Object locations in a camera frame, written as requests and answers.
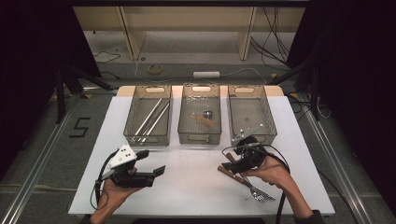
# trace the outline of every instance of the fork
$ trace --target fork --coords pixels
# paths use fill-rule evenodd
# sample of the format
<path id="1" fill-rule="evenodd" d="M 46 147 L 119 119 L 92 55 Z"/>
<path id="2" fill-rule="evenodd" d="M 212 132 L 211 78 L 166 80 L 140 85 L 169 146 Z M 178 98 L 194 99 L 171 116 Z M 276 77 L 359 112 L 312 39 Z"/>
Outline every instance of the fork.
<path id="1" fill-rule="evenodd" d="M 230 178 L 238 181 L 239 183 L 247 186 L 250 189 L 250 193 L 253 196 L 253 198 L 260 202 L 260 203 L 266 203 L 267 201 L 273 201 L 275 200 L 275 198 L 271 195 L 269 195 L 268 193 L 254 187 L 253 185 L 251 185 L 248 180 L 243 179 L 237 175 L 234 175 L 232 172 L 226 170 L 222 165 L 220 165 L 218 167 L 218 170 L 221 171 L 222 173 L 224 173 L 225 175 L 229 176 Z"/>

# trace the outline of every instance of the cable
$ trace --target cable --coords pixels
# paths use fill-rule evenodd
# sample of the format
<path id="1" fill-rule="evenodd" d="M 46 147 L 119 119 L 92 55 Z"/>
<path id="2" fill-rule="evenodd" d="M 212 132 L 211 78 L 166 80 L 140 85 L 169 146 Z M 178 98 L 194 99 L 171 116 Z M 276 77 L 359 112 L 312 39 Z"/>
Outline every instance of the cable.
<path id="1" fill-rule="evenodd" d="M 116 79 L 121 79 L 121 77 L 116 76 L 116 75 L 112 74 L 111 72 L 100 72 L 100 73 L 110 74 L 111 76 L 115 77 Z"/>
<path id="2" fill-rule="evenodd" d="M 97 204 L 99 204 L 99 199 L 100 199 L 100 191 L 101 191 L 101 190 L 100 190 L 100 186 L 102 185 L 102 182 L 103 182 L 103 179 L 102 179 L 103 171 L 105 170 L 106 165 L 108 164 L 108 162 L 111 160 L 111 158 L 113 158 L 113 157 L 117 154 L 118 151 L 119 151 L 119 150 L 117 149 L 115 152 L 111 153 L 111 154 L 107 157 L 105 163 L 103 163 L 103 165 L 102 165 L 102 168 L 101 168 L 101 170 L 100 170 L 99 176 L 98 176 L 97 180 L 95 181 L 95 184 L 93 185 L 92 194 L 93 194 L 93 191 L 95 190 L 96 203 L 97 203 Z"/>
<path id="3" fill-rule="evenodd" d="M 150 80 L 150 79 L 145 79 L 145 78 L 142 78 L 142 77 L 138 77 L 138 76 L 137 76 L 137 66 L 138 66 L 137 60 L 134 60 L 134 62 L 135 62 L 135 65 L 136 65 L 135 70 L 134 70 L 134 77 L 136 77 L 137 79 L 142 80 L 142 81 L 147 81 L 147 82 L 152 82 L 152 83 L 164 83 L 164 82 L 168 82 L 168 81 L 203 80 L 203 81 L 207 81 L 207 82 L 215 83 L 215 84 L 230 85 L 229 83 L 214 82 L 214 81 L 211 81 L 211 80 L 208 80 L 208 79 L 205 79 L 205 78 L 170 78 L 170 79 L 166 79 L 166 80 Z M 220 75 L 220 76 L 221 76 L 221 77 L 227 77 L 227 76 L 231 76 L 231 75 L 234 75 L 234 74 L 237 74 L 237 73 L 246 71 L 246 70 L 252 70 L 252 71 L 254 71 L 254 72 L 255 72 L 257 75 L 259 75 L 259 77 L 264 81 L 264 85 L 267 84 L 267 81 L 265 80 L 265 78 L 264 78 L 257 70 L 255 70 L 254 68 L 243 68 L 243 69 L 240 69 L 240 70 L 238 70 L 238 71 L 235 71 L 235 72 L 232 72 L 232 73 L 229 73 L 229 74 L 225 74 L 225 75 Z"/>
<path id="4" fill-rule="evenodd" d="M 257 75 L 259 75 L 259 77 L 264 81 L 264 85 L 267 84 L 267 81 L 265 80 L 265 78 L 262 77 L 262 75 L 261 75 L 257 70 L 255 70 L 254 68 L 243 68 L 243 69 L 238 70 L 238 71 L 236 71 L 236 72 L 232 72 L 232 73 L 225 74 L 225 75 L 220 75 L 220 76 L 221 76 L 221 77 L 227 77 L 227 76 L 231 76 L 231 75 L 234 75 L 234 74 L 237 74 L 237 73 L 246 71 L 246 70 L 252 70 L 252 71 L 254 71 L 254 72 L 255 72 Z"/>
<path id="5" fill-rule="evenodd" d="M 275 160 L 279 161 L 279 162 L 285 167 L 285 169 L 290 173 L 290 168 L 289 168 L 288 162 L 287 162 L 286 159 L 283 157 L 282 153 L 280 153 L 275 147 L 272 147 L 272 146 L 270 146 L 270 145 L 263 145 L 263 144 L 260 144 L 260 143 L 258 144 L 258 146 L 271 147 L 271 148 L 273 148 L 277 153 L 279 153 L 279 155 L 282 157 L 283 160 L 281 160 L 279 157 L 277 157 L 277 156 L 275 156 L 275 155 L 273 155 L 273 154 L 271 154 L 271 153 L 268 153 L 268 152 L 266 152 L 266 151 L 262 151 L 262 150 L 260 150 L 259 148 L 250 147 L 248 144 L 243 145 L 243 146 L 240 146 L 240 147 L 243 148 L 242 153 L 241 153 L 241 158 L 242 158 L 242 156 L 244 155 L 244 150 L 246 149 L 246 147 L 248 147 L 248 148 L 250 148 L 250 149 L 253 149 L 253 150 L 259 151 L 260 153 L 265 154 L 265 156 L 269 156 L 269 157 L 274 158 Z M 232 147 L 226 147 L 226 148 L 224 148 L 224 149 L 221 151 L 221 153 L 222 153 L 226 158 L 227 158 L 227 156 L 224 154 L 224 151 L 225 151 L 226 149 L 228 149 L 228 148 L 232 148 Z M 284 203 L 285 203 L 285 200 L 286 200 L 285 192 L 282 192 L 282 195 L 281 195 L 280 201 L 279 201 L 279 207 L 278 207 L 277 212 L 276 212 L 276 224 L 279 224 L 279 223 L 280 223 L 280 218 L 281 218 L 281 215 L 282 215 L 282 210 L 283 210 L 283 205 L 284 205 Z"/>
<path id="6" fill-rule="evenodd" d="M 329 110 L 329 114 L 328 115 L 323 115 L 323 113 L 320 111 L 320 108 L 319 108 L 319 101 L 320 101 L 320 98 L 318 98 L 318 103 L 317 103 L 318 112 L 324 119 L 328 119 L 330 117 L 330 114 L 332 113 L 332 111 Z"/>
<path id="7" fill-rule="evenodd" d="M 298 100 L 296 97 L 292 96 L 290 93 L 286 94 L 286 96 L 293 100 L 294 102 L 290 102 L 290 104 L 298 104 L 300 106 L 300 108 L 297 111 L 293 110 L 294 114 L 300 113 L 303 110 L 303 106 L 309 107 L 310 106 L 310 102 L 302 102 L 300 100 Z"/>
<path id="8" fill-rule="evenodd" d="M 337 188 L 334 183 L 330 180 L 329 177 L 327 177 L 325 174 L 323 174 L 318 168 L 317 168 L 318 173 L 323 176 L 331 185 L 332 187 L 335 189 L 335 191 L 337 191 L 337 193 L 340 195 L 341 199 L 344 201 L 344 203 L 346 204 L 346 207 L 348 208 L 350 214 L 353 216 L 353 219 L 355 220 L 356 224 L 359 224 L 358 219 L 356 218 L 355 214 L 352 211 L 352 207 L 350 206 L 350 204 L 347 202 L 347 198 L 344 196 L 344 194 L 341 192 L 341 190 L 339 188 Z"/>
<path id="9" fill-rule="evenodd" d="M 297 122 L 299 122 L 300 119 L 302 119 L 303 116 L 304 116 L 306 113 L 308 113 L 308 111 L 310 111 L 310 110 L 311 110 L 311 109 L 307 109 L 307 110 L 297 119 Z"/>
<path id="10" fill-rule="evenodd" d="M 273 21 L 272 25 L 271 25 L 270 19 L 268 17 L 268 14 L 267 14 L 267 12 L 265 10 L 265 7 L 263 7 L 262 9 L 263 9 L 265 17 L 266 17 L 266 19 L 268 21 L 268 24 L 269 24 L 269 26 L 271 28 L 270 34 L 271 33 L 274 34 L 274 37 L 276 38 L 276 43 L 277 43 L 277 47 L 278 47 L 279 53 L 280 53 L 282 59 L 285 61 L 286 59 L 283 56 L 283 54 L 285 54 L 286 57 L 288 57 L 289 50 L 283 44 L 282 40 L 280 39 L 280 36 L 278 35 L 278 31 L 277 31 L 277 26 L 278 26 L 278 23 L 279 23 L 279 20 L 277 19 L 278 18 L 279 8 L 278 7 L 274 7 L 274 21 Z"/>
<path id="11" fill-rule="evenodd" d="M 262 56 L 266 56 L 268 58 L 275 59 L 275 60 L 279 61 L 280 63 L 286 65 L 286 63 L 284 61 L 282 61 L 281 59 L 276 57 L 275 54 L 271 53 L 268 49 L 265 49 L 264 46 L 261 46 L 253 37 L 251 37 L 250 39 L 253 40 L 253 42 L 252 42 L 253 48 L 255 50 L 257 50 L 258 52 L 260 52 L 262 54 Z"/>
<path id="12" fill-rule="evenodd" d="M 117 57 L 115 57 L 113 59 L 110 59 L 110 60 L 108 60 L 106 62 L 97 62 L 97 63 L 108 63 L 108 62 L 111 62 L 111 61 L 114 61 L 114 60 L 118 59 L 121 56 L 120 54 L 109 53 L 109 52 L 106 52 L 106 51 L 100 51 L 99 53 L 94 54 L 93 57 L 96 57 L 96 56 L 98 56 L 101 53 L 106 53 L 106 54 L 110 54 L 110 55 L 116 55 Z"/>
<path id="13" fill-rule="evenodd" d="M 98 208 L 98 207 L 95 207 L 95 205 L 93 205 L 93 203 L 92 203 L 92 195 L 93 195 L 93 192 L 95 191 L 95 187 L 93 187 L 92 188 L 92 192 L 91 192 L 91 199 L 90 199 L 90 204 L 91 204 L 91 207 L 93 208 L 93 209 L 95 209 L 95 210 L 101 210 L 101 209 L 103 209 L 106 205 L 107 205 L 107 203 L 108 203 L 108 197 L 107 197 L 107 200 L 106 200 L 106 203 L 102 206 L 102 207 L 100 207 L 100 208 Z"/>

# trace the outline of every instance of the sleeve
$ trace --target sleeve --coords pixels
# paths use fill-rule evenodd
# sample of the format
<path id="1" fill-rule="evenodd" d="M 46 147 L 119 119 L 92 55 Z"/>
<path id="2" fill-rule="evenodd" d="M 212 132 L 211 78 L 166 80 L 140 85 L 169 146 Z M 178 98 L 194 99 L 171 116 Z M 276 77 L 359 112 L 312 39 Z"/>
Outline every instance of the sleeve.
<path id="1" fill-rule="evenodd" d="M 84 218 L 78 224 L 91 224 L 90 217 L 91 215 L 85 215 Z"/>
<path id="2" fill-rule="evenodd" d="M 296 224 L 325 224 L 319 210 L 312 210 L 312 212 L 314 212 L 314 215 L 312 215 L 311 217 L 305 219 L 299 219 L 295 217 L 294 221 L 296 222 Z"/>

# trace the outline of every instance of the tool tray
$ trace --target tool tray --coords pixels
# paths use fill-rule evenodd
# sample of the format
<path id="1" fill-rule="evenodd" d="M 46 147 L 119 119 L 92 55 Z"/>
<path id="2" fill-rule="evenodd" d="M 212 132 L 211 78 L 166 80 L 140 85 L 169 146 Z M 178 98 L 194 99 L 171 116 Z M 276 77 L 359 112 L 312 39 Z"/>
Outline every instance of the tool tray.
<path id="1" fill-rule="evenodd" d="M 262 144 L 272 144 L 277 132 L 264 86 L 229 86 L 227 103 L 231 139 L 262 124 L 253 136 Z"/>
<path id="2" fill-rule="evenodd" d="M 169 146 L 172 101 L 172 86 L 136 86 L 124 129 L 131 147 Z"/>
<path id="3" fill-rule="evenodd" d="M 181 144 L 218 145 L 221 135 L 219 85 L 184 84 L 178 122 Z"/>

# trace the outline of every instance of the white tabletop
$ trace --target white tabletop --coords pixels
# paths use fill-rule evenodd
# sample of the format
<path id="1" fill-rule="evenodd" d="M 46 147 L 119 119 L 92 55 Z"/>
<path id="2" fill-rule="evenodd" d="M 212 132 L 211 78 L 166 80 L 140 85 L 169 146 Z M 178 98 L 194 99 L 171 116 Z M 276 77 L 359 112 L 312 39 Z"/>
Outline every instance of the white tabletop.
<path id="1" fill-rule="evenodd" d="M 268 97 L 276 124 L 276 147 L 290 165 L 291 175 L 312 209 L 322 215 L 334 214 L 332 204 L 318 176 L 296 118 L 287 97 Z M 81 178 L 69 214 L 93 213 L 90 195 L 94 180 L 108 155 L 127 144 L 123 130 L 132 97 L 114 97 L 106 113 L 85 173 Z M 231 145 L 226 99 L 221 97 L 221 138 L 218 146 L 181 145 L 177 125 L 180 97 L 172 104 L 171 141 L 169 147 L 148 147 L 149 156 L 136 163 L 139 172 L 152 172 L 166 165 L 151 188 L 139 190 L 114 213 L 132 217 L 264 217 L 274 216 L 279 206 L 281 190 L 251 177 L 254 185 L 276 197 L 276 201 L 259 203 L 247 187 L 217 170 L 227 159 L 221 151 Z M 288 201 L 283 215 L 291 215 Z"/>

